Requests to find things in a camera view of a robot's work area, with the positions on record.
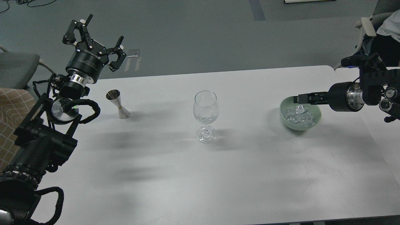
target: white sleeve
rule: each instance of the white sleeve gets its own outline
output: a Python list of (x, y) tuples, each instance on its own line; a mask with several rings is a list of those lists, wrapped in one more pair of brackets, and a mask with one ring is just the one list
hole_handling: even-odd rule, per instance
[(393, 39), (400, 42), (400, 9), (389, 16), (376, 31), (383, 36), (392, 36)]

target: person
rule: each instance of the person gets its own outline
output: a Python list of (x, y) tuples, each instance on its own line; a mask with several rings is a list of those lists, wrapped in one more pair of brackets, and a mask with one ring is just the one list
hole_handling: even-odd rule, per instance
[(371, 44), (385, 66), (400, 66), (400, 9), (389, 16), (376, 31)]

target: gray chair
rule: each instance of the gray chair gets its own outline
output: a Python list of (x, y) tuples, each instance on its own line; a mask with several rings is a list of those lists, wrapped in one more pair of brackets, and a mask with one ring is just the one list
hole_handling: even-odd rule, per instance
[(373, 15), (370, 17), (362, 17), (361, 20), (356, 22), (355, 27), (358, 28), (359, 38), (353, 55), (369, 55), (372, 41), (374, 37), (376, 37), (376, 31), (393, 12), (399, 9), (400, 0), (378, 0)]
[(44, 64), (39, 55), (24, 52), (9, 52), (0, 46), (0, 87), (12, 89), (24, 89), (29, 80), (35, 74), (38, 65), (44, 66), (51, 73), (54, 73)]

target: glass base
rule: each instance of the glass base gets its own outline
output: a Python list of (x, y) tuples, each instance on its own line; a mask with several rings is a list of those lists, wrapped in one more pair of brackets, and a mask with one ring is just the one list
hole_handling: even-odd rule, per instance
[(197, 139), (202, 143), (211, 143), (217, 138), (217, 132), (214, 127), (204, 126), (197, 131)]

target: floor stripe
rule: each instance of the floor stripe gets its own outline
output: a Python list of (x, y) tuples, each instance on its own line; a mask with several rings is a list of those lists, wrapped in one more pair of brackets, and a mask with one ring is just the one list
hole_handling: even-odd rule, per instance
[(264, 11), (261, 8), (260, 0), (249, 0), (250, 8), (255, 21), (265, 20)]

